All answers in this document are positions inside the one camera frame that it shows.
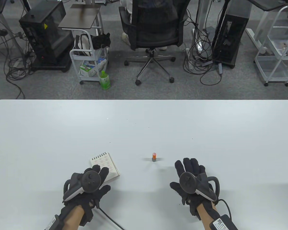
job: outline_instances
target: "gray carpet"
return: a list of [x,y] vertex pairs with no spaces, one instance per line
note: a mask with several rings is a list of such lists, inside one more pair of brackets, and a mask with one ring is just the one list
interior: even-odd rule
[[[38,1],[30,1],[34,6]],[[73,0],[65,3],[67,9]],[[214,2],[211,7],[207,26],[215,26],[217,15],[220,12],[222,2]],[[188,7],[193,19],[195,19],[197,0],[191,0]],[[263,80],[253,63],[257,50],[246,33],[243,34],[236,67],[231,70],[224,68],[221,83],[215,86],[204,86],[199,82],[199,77],[183,71],[182,63],[184,48],[168,47],[163,54],[174,54],[176,62],[163,62],[164,67],[175,78],[175,83],[170,84],[160,68],[151,64],[141,77],[142,84],[136,86],[134,76],[139,72],[142,64],[131,63],[126,67],[123,58],[144,55],[144,51],[134,52],[121,41],[122,26],[120,22],[118,6],[119,2],[103,6],[102,19],[105,32],[111,34],[111,47],[109,53],[110,65],[107,73],[110,76],[112,87],[103,91],[96,82],[79,84],[73,68],[67,73],[60,71],[37,71],[27,78],[17,81],[27,99],[288,99],[288,87],[282,83],[271,83],[269,87],[263,86]],[[18,20],[22,13],[22,5],[19,0],[15,4],[9,1],[4,11],[13,32],[21,31]],[[253,7],[248,27],[256,28],[262,11]],[[191,45],[191,24],[185,26],[184,43]],[[4,45],[0,45],[0,51],[6,53]],[[15,99],[18,89],[7,83],[3,73],[5,58],[0,54],[0,99]],[[218,81],[217,72],[209,72],[203,79],[206,83]]]

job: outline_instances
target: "chair base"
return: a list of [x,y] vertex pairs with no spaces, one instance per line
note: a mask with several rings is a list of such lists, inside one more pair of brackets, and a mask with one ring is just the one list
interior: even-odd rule
[[164,70],[164,72],[167,73],[168,75],[168,79],[170,83],[174,83],[174,78],[169,74],[169,72],[159,63],[159,61],[166,61],[166,60],[170,60],[172,62],[174,62],[176,60],[176,56],[174,55],[158,55],[155,56],[154,55],[154,50],[152,49],[148,49],[149,52],[149,56],[144,56],[144,57],[127,57],[124,65],[128,66],[129,62],[137,62],[137,63],[141,63],[141,62],[145,62],[145,65],[142,67],[142,69],[140,70],[140,72],[137,74],[137,76],[135,77],[135,84],[137,86],[139,86],[141,84],[141,81],[139,80],[140,75],[143,73],[143,71],[146,69],[146,67],[148,66],[149,63],[153,63],[155,62],[159,67],[161,67],[161,69]]

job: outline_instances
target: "bag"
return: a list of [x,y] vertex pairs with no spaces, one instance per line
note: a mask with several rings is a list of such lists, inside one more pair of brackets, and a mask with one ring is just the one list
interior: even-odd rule
[[[92,40],[93,49],[100,49],[110,47],[111,40],[110,40],[110,33],[107,34],[100,34],[98,36],[90,35]],[[87,34],[76,35],[75,38],[75,48],[76,49],[90,49],[90,42],[88,39]],[[90,56],[90,52],[78,52],[80,56]]]

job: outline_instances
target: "label sticker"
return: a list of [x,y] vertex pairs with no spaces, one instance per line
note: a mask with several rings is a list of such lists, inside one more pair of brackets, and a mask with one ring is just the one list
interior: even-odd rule
[[47,227],[45,228],[45,230],[49,230],[51,228],[51,226],[53,225],[53,223],[55,222],[55,217],[50,221],[50,223],[47,225]]
[[220,218],[214,221],[213,225],[217,230],[229,230]]

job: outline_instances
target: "hand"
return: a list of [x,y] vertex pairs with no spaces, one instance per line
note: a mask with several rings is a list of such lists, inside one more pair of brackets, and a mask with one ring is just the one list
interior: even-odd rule
[[[103,182],[105,181],[107,175],[109,174],[109,168],[107,167],[103,167],[100,170],[100,166],[99,165],[94,165],[92,168],[88,168],[84,171],[84,173],[81,173],[78,175],[78,179],[81,180],[81,177],[88,171],[95,171],[97,173],[99,173],[99,176],[101,178],[101,183],[100,183],[100,187],[103,184]],[[81,205],[85,214],[80,222],[81,226],[84,226],[87,222],[90,222],[93,218],[93,212],[92,212],[92,208],[97,207],[99,208],[99,202],[101,200],[101,198],[107,194],[107,192],[110,191],[111,187],[110,185],[105,185],[102,188],[97,189],[95,192],[93,193],[82,193],[82,194],[78,194],[76,195],[74,198],[72,198],[69,201],[66,201],[64,204],[65,206],[77,206],[77,205]]]
[[[184,158],[183,159],[183,164],[185,166],[185,168],[183,167],[182,163],[180,160],[175,162],[175,168],[178,174],[178,177],[181,176],[181,174],[183,174],[185,172],[190,172],[192,173],[194,176],[199,175],[200,173],[204,173],[205,172],[205,167],[203,165],[199,165],[198,161],[195,158]],[[204,201],[206,201],[207,199],[201,195],[197,195],[197,194],[188,194],[186,193],[180,186],[179,183],[176,182],[172,182],[169,184],[169,186],[174,189],[182,198],[182,204],[185,205],[185,203],[187,203],[187,205],[190,206],[190,213],[192,214],[192,216],[197,216],[199,218],[199,220],[201,219],[198,211],[196,210],[196,208],[203,203]]]

